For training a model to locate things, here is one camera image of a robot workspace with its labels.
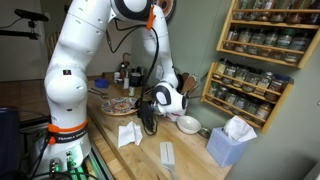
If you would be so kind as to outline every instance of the paper towel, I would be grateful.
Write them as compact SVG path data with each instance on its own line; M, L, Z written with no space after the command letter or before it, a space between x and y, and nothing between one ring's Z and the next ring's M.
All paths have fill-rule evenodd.
M228 120L223 131L229 138L237 142L245 142L257 137L253 128L238 116Z
M127 126L119 126L118 148L134 142L137 146L142 140L141 126L130 122Z

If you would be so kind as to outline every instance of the plate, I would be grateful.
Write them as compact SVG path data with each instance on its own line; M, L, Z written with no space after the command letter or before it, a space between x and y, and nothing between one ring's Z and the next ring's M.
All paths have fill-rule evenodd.
M169 21L176 7L176 0L154 0L153 4L161 7L166 21Z
M113 116L121 116L134 113L138 109L132 109L136 103L136 98L119 97L104 102L101 109L105 114Z

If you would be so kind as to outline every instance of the small box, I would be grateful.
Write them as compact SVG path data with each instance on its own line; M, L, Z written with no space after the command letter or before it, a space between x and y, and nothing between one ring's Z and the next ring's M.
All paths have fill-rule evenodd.
M226 167L240 160L247 145L248 141L237 142L228 138L222 128L214 128L206 149L220 167Z

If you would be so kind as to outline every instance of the dish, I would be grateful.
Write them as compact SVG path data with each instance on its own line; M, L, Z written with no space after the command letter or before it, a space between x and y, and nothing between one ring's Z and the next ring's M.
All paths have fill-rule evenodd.
M138 109L133 109L136 98L119 97L108 100L101 105L101 109L105 114L112 116L121 116L134 113Z
M176 0L154 0L153 4L162 8L164 17L168 22L176 7Z
M191 116L179 116L177 124L179 129L186 134L195 134L201 129L200 122Z

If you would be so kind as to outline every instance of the white bowl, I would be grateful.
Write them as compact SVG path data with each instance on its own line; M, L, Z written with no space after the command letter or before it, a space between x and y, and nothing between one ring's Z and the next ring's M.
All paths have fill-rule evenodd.
M179 129L186 134L195 134L201 129L200 122L191 116L179 116L177 124Z

